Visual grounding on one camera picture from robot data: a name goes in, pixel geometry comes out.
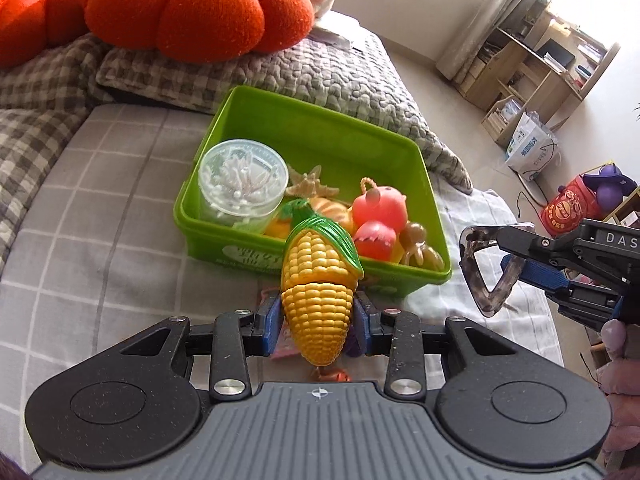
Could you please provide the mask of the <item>person's right hand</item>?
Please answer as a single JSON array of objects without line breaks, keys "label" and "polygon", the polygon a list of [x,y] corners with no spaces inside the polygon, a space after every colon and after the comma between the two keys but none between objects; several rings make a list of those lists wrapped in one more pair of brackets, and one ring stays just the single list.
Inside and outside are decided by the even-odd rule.
[{"label": "person's right hand", "polygon": [[609,463],[614,454],[639,445],[639,326],[612,318],[603,325],[601,339],[610,358],[597,370],[600,389],[612,410],[603,445]]}]

